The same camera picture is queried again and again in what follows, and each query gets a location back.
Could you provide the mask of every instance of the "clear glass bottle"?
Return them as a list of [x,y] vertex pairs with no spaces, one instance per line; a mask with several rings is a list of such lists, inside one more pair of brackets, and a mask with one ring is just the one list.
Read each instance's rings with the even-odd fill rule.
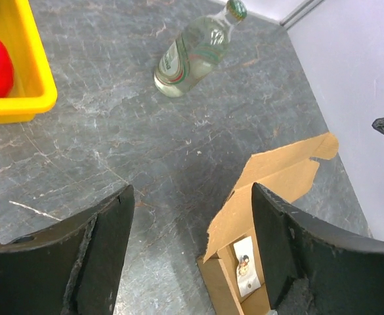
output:
[[194,87],[224,58],[232,30],[246,16],[240,0],[228,0],[220,13],[187,25],[155,69],[157,88],[168,97],[179,97]]

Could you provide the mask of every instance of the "gray table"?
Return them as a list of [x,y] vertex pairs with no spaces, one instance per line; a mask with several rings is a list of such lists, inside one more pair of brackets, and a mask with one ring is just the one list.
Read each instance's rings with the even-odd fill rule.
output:
[[[32,9],[58,87],[53,110],[0,125],[0,242],[127,183],[137,208],[115,314],[212,314],[195,258],[250,154],[327,131],[284,30],[255,17],[220,70],[183,98],[153,67],[206,0],[45,0]],[[337,157],[299,207],[368,235]]]

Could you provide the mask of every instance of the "green bottle cap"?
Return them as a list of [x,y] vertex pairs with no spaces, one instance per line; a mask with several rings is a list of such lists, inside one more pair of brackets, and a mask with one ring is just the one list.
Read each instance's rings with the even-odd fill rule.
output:
[[240,0],[228,0],[226,8],[239,21],[244,20],[247,16],[247,9]]

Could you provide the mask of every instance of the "cardboard box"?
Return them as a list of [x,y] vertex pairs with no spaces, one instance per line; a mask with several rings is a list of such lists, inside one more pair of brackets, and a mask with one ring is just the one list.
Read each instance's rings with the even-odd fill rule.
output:
[[[312,158],[331,159],[338,147],[337,139],[326,133],[250,157],[223,208],[209,225],[206,253],[198,258],[218,315],[265,315],[270,310],[251,211],[253,183],[265,185],[293,202],[311,189],[320,165]],[[247,236],[253,241],[256,271],[262,286],[241,297],[236,278],[238,261],[232,244]]]

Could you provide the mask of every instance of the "yellow bin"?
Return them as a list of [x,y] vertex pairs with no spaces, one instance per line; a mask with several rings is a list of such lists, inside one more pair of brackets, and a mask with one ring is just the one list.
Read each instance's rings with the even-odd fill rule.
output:
[[28,0],[0,0],[0,40],[14,65],[14,87],[0,98],[0,123],[32,120],[57,99],[47,57]]

